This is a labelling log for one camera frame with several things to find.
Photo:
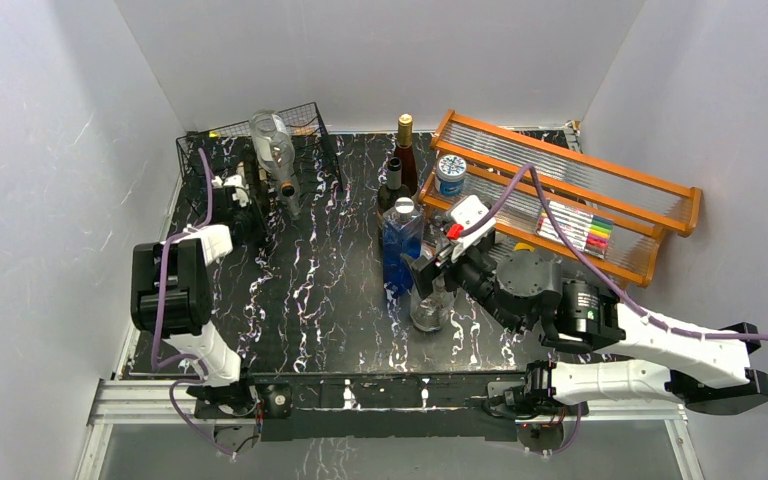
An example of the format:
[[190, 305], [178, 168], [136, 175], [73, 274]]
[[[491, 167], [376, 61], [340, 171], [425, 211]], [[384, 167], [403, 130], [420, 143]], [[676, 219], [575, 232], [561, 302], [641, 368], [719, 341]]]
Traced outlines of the dark green labelled wine bottle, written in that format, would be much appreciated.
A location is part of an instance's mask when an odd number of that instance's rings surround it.
[[237, 165], [237, 173], [242, 177], [243, 190], [247, 197], [247, 209], [266, 225], [271, 212], [269, 197], [269, 185], [266, 179], [261, 177], [261, 170], [255, 156], [244, 155]]

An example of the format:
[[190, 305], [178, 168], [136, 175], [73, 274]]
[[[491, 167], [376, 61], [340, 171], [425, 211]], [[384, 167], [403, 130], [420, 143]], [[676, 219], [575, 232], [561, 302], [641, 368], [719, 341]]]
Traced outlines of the clear bottle blue label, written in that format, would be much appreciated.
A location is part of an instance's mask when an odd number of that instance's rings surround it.
[[415, 328], [436, 332], [443, 328], [454, 308], [455, 293], [446, 289], [443, 276], [432, 283], [432, 293], [422, 299], [416, 286], [411, 289], [410, 318]]

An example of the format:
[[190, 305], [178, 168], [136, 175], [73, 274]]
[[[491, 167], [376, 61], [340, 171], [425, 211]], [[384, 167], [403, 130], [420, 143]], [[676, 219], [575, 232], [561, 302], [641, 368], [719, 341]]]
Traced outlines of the slim clear glass bottle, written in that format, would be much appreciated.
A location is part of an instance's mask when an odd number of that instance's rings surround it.
[[286, 181], [280, 185], [279, 194], [291, 219], [298, 220], [301, 215], [299, 188], [293, 181]]

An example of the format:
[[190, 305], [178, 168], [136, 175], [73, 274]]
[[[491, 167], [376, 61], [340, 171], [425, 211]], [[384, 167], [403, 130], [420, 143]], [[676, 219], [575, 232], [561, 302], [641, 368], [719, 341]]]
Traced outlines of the green bottle silver cap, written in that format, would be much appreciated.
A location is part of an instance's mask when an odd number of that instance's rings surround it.
[[383, 225], [383, 216], [392, 208], [395, 202], [402, 197], [410, 197], [409, 188], [402, 182], [402, 162], [397, 157], [392, 157], [386, 165], [385, 181], [377, 192], [377, 224]]

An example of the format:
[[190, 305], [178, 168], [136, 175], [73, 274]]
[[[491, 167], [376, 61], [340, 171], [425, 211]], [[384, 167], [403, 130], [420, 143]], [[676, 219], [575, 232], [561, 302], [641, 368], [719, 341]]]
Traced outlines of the dark red wine bottle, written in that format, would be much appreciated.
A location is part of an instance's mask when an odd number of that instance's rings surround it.
[[419, 188], [418, 171], [413, 148], [413, 117], [404, 113], [398, 118], [394, 156], [402, 164], [402, 183], [415, 196]]

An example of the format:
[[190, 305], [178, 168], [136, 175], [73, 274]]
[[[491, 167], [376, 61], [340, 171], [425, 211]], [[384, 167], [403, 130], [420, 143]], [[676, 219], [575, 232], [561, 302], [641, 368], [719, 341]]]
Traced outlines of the clear bottle black gold cap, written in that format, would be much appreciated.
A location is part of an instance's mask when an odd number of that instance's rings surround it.
[[433, 259], [447, 246], [446, 223], [444, 221], [432, 219], [425, 226], [423, 233], [423, 243], [421, 248], [422, 256]]

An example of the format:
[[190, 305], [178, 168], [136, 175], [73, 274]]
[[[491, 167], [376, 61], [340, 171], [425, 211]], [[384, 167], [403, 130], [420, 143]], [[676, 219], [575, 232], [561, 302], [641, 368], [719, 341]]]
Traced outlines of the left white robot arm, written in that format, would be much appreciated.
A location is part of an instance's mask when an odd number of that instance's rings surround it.
[[230, 180], [211, 189], [210, 220], [189, 225], [164, 242], [133, 248], [130, 314], [135, 328], [177, 354], [156, 365], [184, 361], [196, 380], [187, 393], [223, 414], [247, 416], [259, 403], [257, 387], [245, 378], [241, 356], [211, 320], [213, 286], [208, 267], [234, 250], [238, 226], [262, 237], [260, 206], [248, 189]]

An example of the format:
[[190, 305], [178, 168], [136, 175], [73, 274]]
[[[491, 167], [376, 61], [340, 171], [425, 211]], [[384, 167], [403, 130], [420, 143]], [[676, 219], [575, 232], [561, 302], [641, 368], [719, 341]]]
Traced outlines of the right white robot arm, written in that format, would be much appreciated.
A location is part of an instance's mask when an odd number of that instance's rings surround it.
[[738, 415], [768, 402], [768, 375], [754, 369], [755, 326], [701, 329], [636, 311], [528, 250], [495, 260], [472, 247], [461, 256], [401, 256], [417, 293], [462, 290], [504, 328], [534, 331], [560, 353], [597, 354], [597, 363], [528, 364], [518, 384], [489, 384], [485, 409], [525, 419], [584, 408], [596, 400], [659, 400], [708, 415]]

